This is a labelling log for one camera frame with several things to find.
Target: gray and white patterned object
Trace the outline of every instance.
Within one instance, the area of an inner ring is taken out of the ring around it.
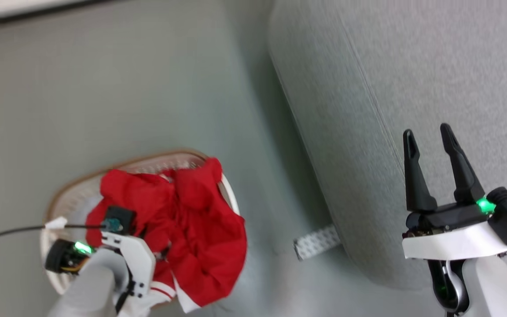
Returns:
[[[319,255],[341,244],[334,225],[328,225],[304,237],[294,239],[293,242],[294,251],[299,261]]]

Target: green led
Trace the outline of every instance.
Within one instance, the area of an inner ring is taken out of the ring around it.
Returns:
[[[77,251],[80,251],[81,253],[84,253],[84,254],[91,254],[93,253],[93,250],[91,249],[90,246],[88,245],[85,245],[79,241],[76,242],[76,244],[74,245],[74,247],[77,249]]]
[[[483,214],[491,214],[494,212],[496,205],[494,203],[489,202],[485,197],[479,199],[477,201],[477,205],[481,208],[481,212]]]

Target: basket rim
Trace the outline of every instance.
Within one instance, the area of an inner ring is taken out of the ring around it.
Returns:
[[[58,203],[58,200],[60,199],[60,197],[62,197],[62,195],[66,191],[68,191],[72,187],[78,185],[79,183],[87,181],[88,179],[96,177],[99,174],[103,174],[104,172],[106,172],[108,170],[111,170],[111,169],[119,169],[119,168],[122,168],[125,165],[130,165],[130,164],[133,164],[133,163],[137,163],[139,161],[149,160],[149,159],[153,159],[153,158],[159,157],[159,156],[167,156],[167,155],[175,155],[175,154],[190,154],[190,155],[194,155],[194,156],[196,156],[196,157],[198,157],[200,159],[203,159],[203,160],[207,160],[207,158],[209,158],[205,153],[202,153],[200,151],[193,150],[191,148],[179,148],[179,149],[175,149],[175,150],[171,150],[171,151],[159,152],[159,153],[155,153],[155,154],[152,154],[152,155],[137,157],[137,158],[134,158],[134,159],[130,159],[130,160],[121,162],[121,163],[113,164],[113,165],[111,165],[109,167],[106,167],[106,168],[99,169],[99,170],[94,171],[94,172],[92,172],[90,174],[87,174],[87,175],[84,175],[84,176],[79,177],[77,179],[74,179],[71,182],[68,182],[60,190],[58,190],[58,192],[56,192],[54,194],[54,196],[52,197],[52,200],[50,201],[50,204],[48,205],[48,208],[46,210],[46,219],[45,219],[45,222],[48,222],[48,221],[52,220],[51,219],[51,213],[54,210],[56,204]]]

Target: red stripe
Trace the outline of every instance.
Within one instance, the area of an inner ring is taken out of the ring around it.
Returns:
[[[150,289],[151,289],[151,290],[153,290],[153,291],[159,291],[160,293],[163,293],[165,296],[169,297],[169,300],[172,300],[172,299],[173,299],[173,297],[169,296],[169,294],[168,294],[167,292],[162,291],[162,290],[161,290],[161,289],[159,289],[159,288],[150,287]]]

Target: black cable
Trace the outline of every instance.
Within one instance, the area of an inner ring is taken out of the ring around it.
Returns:
[[[104,225],[65,225],[64,228],[79,228],[79,229],[102,229],[104,228],[105,226]],[[33,231],[33,230],[42,230],[42,229],[45,229],[46,227],[44,225],[34,225],[32,227],[23,227],[23,228],[16,228],[16,229],[9,229],[9,230],[5,230],[5,231],[1,231],[0,232],[0,237],[1,236],[6,236],[6,235],[10,235],[12,233],[19,233],[19,232],[24,232],[24,231]]]

